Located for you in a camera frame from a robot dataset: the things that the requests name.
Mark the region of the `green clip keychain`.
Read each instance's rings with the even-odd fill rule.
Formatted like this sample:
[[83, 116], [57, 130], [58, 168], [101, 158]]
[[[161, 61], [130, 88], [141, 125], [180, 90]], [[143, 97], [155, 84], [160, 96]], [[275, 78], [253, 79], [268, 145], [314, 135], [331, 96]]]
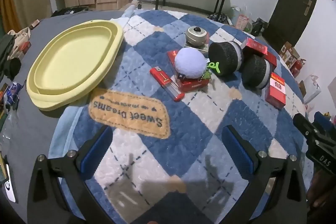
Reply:
[[206, 70], [202, 75], [202, 79], [210, 79], [212, 74], [221, 76], [221, 70], [219, 68], [219, 62], [209, 62], [206, 65]]

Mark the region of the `red fire extinguisher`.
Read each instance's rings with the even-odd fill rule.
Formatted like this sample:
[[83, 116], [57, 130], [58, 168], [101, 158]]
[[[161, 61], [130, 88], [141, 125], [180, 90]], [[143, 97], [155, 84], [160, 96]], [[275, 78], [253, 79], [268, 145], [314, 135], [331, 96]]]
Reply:
[[290, 72], [291, 72], [291, 74], [293, 75], [294, 78], [296, 78], [299, 75], [299, 73], [300, 73], [302, 67], [305, 65], [305, 63], [306, 63], [305, 59], [298, 59], [291, 66]]

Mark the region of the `cardboard snack box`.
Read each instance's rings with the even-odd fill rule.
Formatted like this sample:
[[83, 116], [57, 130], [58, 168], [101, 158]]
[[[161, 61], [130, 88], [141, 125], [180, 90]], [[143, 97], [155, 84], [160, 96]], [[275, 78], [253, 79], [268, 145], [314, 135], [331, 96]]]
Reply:
[[298, 52], [290, 42], [285, 42], [279, 51], [279, 55], [289, 69], [299, 59]]

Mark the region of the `pile of clothes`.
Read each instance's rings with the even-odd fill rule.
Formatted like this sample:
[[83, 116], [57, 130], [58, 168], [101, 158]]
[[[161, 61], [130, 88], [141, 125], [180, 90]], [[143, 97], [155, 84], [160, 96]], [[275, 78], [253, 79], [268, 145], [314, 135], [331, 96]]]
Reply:
[[1, 38], [1, 80], [4, 76], [13, 81], [22, 66], [22, 59], [29, 50], [31, 29], [19, 32], [10, 30]]

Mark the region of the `red cigarette carton back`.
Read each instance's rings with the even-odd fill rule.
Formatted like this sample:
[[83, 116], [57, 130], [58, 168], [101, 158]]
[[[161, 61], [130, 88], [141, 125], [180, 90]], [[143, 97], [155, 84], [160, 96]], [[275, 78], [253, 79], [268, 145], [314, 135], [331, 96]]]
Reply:
[[276, 56], [268, 50], [268, 47], [257, 42], [252, 38], [246, 38], [241, 44], [244, 60], [249, 60], [253, 55], [264, 58], [270, 63], [271, 70], [274, 71], [277, 67]]

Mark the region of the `white paper bag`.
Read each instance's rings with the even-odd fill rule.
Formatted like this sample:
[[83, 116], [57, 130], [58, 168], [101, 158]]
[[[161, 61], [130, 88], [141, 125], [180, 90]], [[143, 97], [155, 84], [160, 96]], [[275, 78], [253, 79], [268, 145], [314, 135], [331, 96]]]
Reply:
[[304, 79], [303, 84], [305, 86], [306, 94], [303, 97], [304, 104], [311, 102], [318, 94], [321, 93], [321, 87], [318, 84], [318, 76], [308, 75]]

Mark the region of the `blue checkered plush rug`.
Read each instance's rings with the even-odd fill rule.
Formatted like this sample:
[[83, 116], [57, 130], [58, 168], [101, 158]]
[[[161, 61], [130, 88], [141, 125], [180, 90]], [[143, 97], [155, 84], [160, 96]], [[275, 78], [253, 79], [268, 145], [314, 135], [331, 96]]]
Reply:
[[100, 86], [160, 100], [167, 108], [170, 136], [161, 139], [119, 128], [94, 176], [87, 181], [100, 205], [117, 223], [218, 223], [236, 203], [247, 181], [227, 152], [222, 129], [232, 125], [256, 150], [273, 157], [295, 155], [309, 186], [313, 164], [292, 119], [305, 114], [302, 94], [285, 63], [275, 72], [285, 80], [286, 105], [278, 110], [264, 91], [252, 91], [241, 75], [213, 77], [209, 86], [174, 102], [150, 75], [173, 68], [168, 51], [185, 44], [185, 31], [200, 26], [212, 42], [243, 42], [247, 35], [228, 25], [183, 12], [135, 10], [124, 41]]

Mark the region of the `small metal pot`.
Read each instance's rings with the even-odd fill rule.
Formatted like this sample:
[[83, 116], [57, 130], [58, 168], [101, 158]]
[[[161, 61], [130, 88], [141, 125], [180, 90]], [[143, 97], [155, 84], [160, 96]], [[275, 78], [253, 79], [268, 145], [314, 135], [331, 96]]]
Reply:
[[189, 44], [197, 47], [205, 45], [207, 41], [207, 35], [208, 32], [199, 26], [189, 27], [185, 32], [186, 41]]

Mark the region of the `red cigarette pack front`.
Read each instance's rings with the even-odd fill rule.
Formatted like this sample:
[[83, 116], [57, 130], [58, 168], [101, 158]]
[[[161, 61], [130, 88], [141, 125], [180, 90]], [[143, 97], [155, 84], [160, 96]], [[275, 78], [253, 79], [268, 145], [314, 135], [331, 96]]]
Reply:
[[278, 110], [286, 105], [285, 80], [272, 72], [266, 86], [265, 100]]

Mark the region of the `yellow oval tray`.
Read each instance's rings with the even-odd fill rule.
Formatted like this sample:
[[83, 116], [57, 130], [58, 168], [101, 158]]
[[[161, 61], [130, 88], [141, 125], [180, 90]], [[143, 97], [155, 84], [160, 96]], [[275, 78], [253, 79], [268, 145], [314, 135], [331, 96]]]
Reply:
[[122, 40], [122, 26], [115, 20], [90, 20], [56, 35], [27, 76], [33, 104], [51, 111], [88, 94], [111, 69]]

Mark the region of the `lavender plush ball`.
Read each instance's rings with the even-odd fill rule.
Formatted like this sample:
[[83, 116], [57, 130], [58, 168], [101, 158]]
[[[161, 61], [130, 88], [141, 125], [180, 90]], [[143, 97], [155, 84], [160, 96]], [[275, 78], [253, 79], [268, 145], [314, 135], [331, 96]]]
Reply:
[[174, 60], [175, 70], [187, 79], [198, 79], [206, 70], [207, 61], [195, 48], [182, 48]]

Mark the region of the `red box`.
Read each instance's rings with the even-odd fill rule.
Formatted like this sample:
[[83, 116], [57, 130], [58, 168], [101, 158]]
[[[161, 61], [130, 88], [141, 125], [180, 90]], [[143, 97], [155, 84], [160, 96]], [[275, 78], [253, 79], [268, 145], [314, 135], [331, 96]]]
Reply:
[[204, 78], [200, 78], [200, 79], [187, 79], [187, 78], [180, 78], [178, 77], [178, 73], [175, 69], [175, 57], [178, 53], [178, 50], [173, 50], [173, 51], [168, 51], [167, 55], [168, 58], [171, 62], [171, 68], [173, 70], [173, 76], [171, 77], [172, 80], [177, 84], [179, 90], [183, 93], [188, 93], [191, 92], [193, 90], [196, 89], [200, 89], [203, 88], [205, 86], [207, 86], [210, 82], [211, 77], [204, 79]]

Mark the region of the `dark door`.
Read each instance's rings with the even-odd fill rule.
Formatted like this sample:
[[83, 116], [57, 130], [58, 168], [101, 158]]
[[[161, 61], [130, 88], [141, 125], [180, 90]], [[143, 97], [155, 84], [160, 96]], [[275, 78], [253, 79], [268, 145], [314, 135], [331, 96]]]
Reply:
[[264, 39], [277, 52], [288, 42], [295, 46], [303, 34], [317, 0], [278, 0]]

